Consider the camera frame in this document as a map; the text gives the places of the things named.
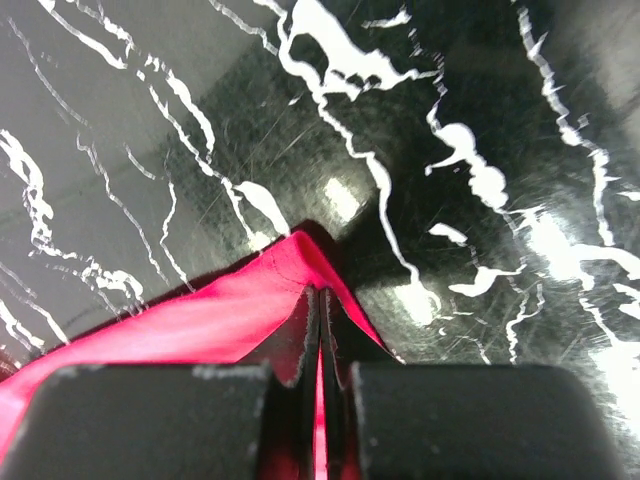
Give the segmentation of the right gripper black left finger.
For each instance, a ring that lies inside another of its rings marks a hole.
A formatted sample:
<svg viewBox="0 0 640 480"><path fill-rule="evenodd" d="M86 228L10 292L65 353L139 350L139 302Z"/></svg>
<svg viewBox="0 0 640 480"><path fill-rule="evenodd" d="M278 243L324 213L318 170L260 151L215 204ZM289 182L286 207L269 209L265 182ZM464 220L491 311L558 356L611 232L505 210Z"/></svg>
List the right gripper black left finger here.
<svg viewBox="0 0 640 480"><path fill-rule="evenodd" d="M239 362L61 368L38 387L5 479L310 479L319 294Z"/></svg>

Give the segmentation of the pink t shirt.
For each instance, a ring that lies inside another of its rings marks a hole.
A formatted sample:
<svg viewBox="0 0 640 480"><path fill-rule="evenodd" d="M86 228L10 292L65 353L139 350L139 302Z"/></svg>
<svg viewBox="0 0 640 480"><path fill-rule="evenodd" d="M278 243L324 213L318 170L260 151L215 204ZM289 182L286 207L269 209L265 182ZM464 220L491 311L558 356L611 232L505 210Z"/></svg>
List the pink t shirt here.
<svg viewBox="0 0 640 480"><path fill-rule="evenodd" d="M29 364L1 385L1 464L36 390L68 366L239 362L284 324L306 288L333 291L348 317L386 348L314 239L299 231L198 291L104 327ZM314 475L327 475L322 352L315 375Z"/></svg>

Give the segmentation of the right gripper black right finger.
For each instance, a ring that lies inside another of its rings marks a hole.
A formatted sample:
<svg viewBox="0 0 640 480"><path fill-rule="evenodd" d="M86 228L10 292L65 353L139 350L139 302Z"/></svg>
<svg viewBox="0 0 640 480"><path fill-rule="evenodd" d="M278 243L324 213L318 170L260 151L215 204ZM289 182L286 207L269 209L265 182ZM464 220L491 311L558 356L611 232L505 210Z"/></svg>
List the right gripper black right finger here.
<svg viewBox="0 0 640 480"><path fill-rule="evenodd" d="M621 479L584 384L545 365L403 364L319 295L331 479Z"/></svg>

